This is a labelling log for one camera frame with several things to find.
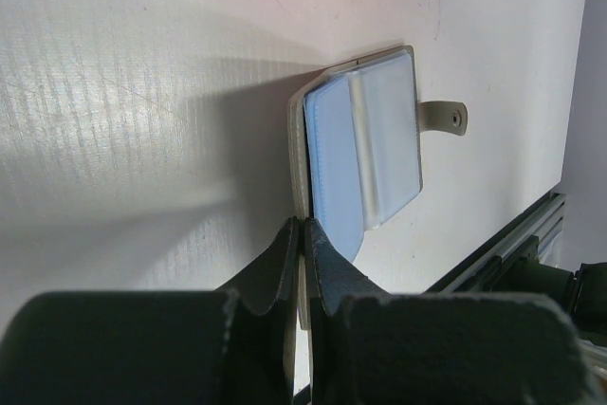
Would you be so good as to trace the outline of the grey leather card holder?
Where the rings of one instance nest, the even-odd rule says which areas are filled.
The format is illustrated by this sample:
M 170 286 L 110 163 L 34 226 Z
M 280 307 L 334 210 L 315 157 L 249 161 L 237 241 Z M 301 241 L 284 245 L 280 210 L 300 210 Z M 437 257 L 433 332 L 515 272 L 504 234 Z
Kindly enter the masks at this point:
M 396 46 L 323 70 L 288 101 L 291 186 L 298 218 L 320 222 L 353 263 L 364 235 L 423 189 L 420 136 L 462 137 L 460 101 L 418 98 L 411 46 Z

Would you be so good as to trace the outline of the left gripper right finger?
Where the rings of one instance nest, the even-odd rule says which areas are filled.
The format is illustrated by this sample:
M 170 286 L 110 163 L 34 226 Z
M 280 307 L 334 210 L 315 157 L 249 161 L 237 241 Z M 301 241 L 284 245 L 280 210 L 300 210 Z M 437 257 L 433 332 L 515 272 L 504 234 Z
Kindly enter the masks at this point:
M 571 320 L 525 293 L 385 292 L 304 223 L 315 404 L 592 404 Z

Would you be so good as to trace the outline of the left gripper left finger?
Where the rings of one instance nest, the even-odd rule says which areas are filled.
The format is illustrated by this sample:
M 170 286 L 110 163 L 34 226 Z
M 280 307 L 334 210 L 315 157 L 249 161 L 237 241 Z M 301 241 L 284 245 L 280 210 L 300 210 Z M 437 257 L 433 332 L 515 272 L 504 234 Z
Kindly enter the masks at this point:
M 213 291 L 57 291 L 1 341 L 5 404 L 289 404 L 300 224 Z

